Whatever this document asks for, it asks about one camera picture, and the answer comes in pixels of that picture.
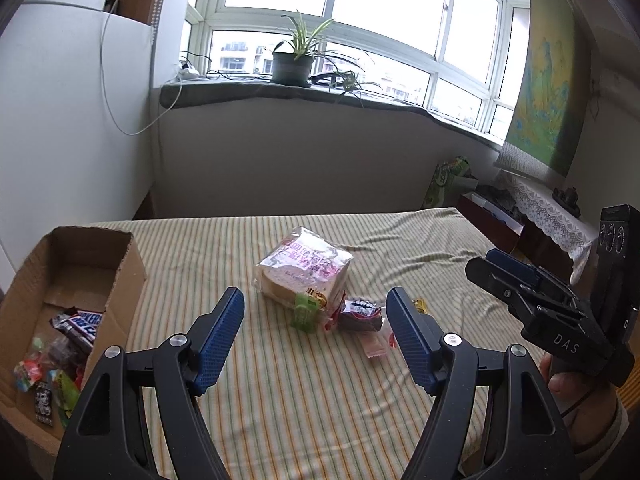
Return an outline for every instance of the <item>lace tablecloth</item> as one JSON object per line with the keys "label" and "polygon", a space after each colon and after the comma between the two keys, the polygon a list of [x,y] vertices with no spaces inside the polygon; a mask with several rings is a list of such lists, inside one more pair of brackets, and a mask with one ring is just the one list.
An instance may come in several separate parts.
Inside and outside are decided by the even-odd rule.
{"label": "lace tablecloth", "polygon": [[597,229],[560,207],[553,199],[552,191],[542,184],[501,171],[496,185],[508,190],[518,209],[569,255],[574,262],[571,284],[578,283],[591,246],[598,238]]}

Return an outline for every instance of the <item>bed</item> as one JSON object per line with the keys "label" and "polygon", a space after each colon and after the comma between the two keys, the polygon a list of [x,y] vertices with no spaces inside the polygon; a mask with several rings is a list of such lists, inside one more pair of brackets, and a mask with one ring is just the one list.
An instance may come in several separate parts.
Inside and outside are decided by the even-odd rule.
{"label": "bed", "polygon": [[[351,335],[298,332],[288,311],[253,289],[252,267],[297,226],[353,253],[352,296],[380,302],[404,286],[443,330],[485,348],[519,342],[542,357],[506,307],[466,280],[466,261],[492,245],[455,209],[100,225],[132,231],[146,265],[130,351],[186,331],[228,286],[244,292],[244,322],[217,385],[199,401],[231,478],[400,478],[432,405],[399,351],[368,360]],[[159,473],[174,478],[153,391],[145,403]],[[479,447],[485,407],[479,388],[465,457]]]}

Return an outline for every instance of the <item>white cable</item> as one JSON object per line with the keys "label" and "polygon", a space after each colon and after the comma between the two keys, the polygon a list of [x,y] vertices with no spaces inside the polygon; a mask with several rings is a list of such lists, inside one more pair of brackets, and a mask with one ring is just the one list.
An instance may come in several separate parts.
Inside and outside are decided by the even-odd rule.
{"label": "white cable", "polygon": [[174,102],[171,104],[171,106],[167,108],[167,110],[165,110],[160,115],[158,115],[158,117],[156,117],[153,121],[151,121],[147,126],[142,128],[140,131],[135,132],[134,134],[127,133],[120,127],[120,125],[116,121],[116,118],[113,116],[113,112],[111,111],[111,106],[109,105],[109,99],[107,97],[107,87],[104,81],[104,60],[102,57],[102,51],[104,49],[104,36],[107,32],[107,25],[109,25],[109,20],[111,19],[111,15],[113,14],[113,11],[116,9],[119,1],[120,0],[116,0],[111,6],[111,10],[109,11],[109,14],[107,15],[107,19],[104,22],[104,27],[102,28],[102,35],[100,37],[100,79],[102,80],[102,93],[104,94],[104,102],[107,105],[107,110],[109,111],[109,115],[111,116],[111,120],[113,121],[113,124],[115,124],[116,128],[119,129],[121,133],[125,134],[126,136],[133,137],[141,134],[145,130],[148,130],[151,126],[156,124],[165,113],[167,113],[169,110],[171,110],[175,106],[175,104],[178,102],[178,99],[180,98],[180,94],[182,93],[183,81],[182,81],[182,78],[180,77],[180,73],[178,72],[177,78],[180,81],[180,88],[178,89],[178,95],[175,97]]}

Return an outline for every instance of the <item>silver bolt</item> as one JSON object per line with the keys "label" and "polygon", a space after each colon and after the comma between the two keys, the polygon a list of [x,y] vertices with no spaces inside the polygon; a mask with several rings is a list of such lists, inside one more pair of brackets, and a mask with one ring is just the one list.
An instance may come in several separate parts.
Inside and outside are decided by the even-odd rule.
{"label": "silver bolt", "polygon": [[511,347],[511,353],[516,357],[524,357],[527,355],[527,349],[522,345],[513,345]]}
{"label": "silver bolt", "polygon": [[458,346],[462,343],[462,338],[458,334],[447,334],[444,336],[444,342],[449,346]]}
{"label": "silver bolt", "polygon": [[187,342],[187,336],[184,334],[176,334],[172,335],[171,339],[169,339],[169,344],[171,346],[182,346]]}
{"label": "silver bolt", "polygon": [[109,358],[116,357],[116,355],[119,355],[119,354],[120,354],[119,346],[110,346],[104,351],[104,356]]}

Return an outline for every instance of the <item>dark figurine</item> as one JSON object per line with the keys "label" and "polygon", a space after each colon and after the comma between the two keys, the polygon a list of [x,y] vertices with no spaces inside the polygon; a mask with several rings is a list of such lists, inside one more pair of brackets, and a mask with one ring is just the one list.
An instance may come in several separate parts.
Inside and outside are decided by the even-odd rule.
{"label": "dark figurine", "polygon": [[575,187],[568,187],[566,191],[562,191],[557,187],[554,189],[554,200],[558,205],[569,212],[576,218],[580,218],[580,208],[578,207],[578,194]]}

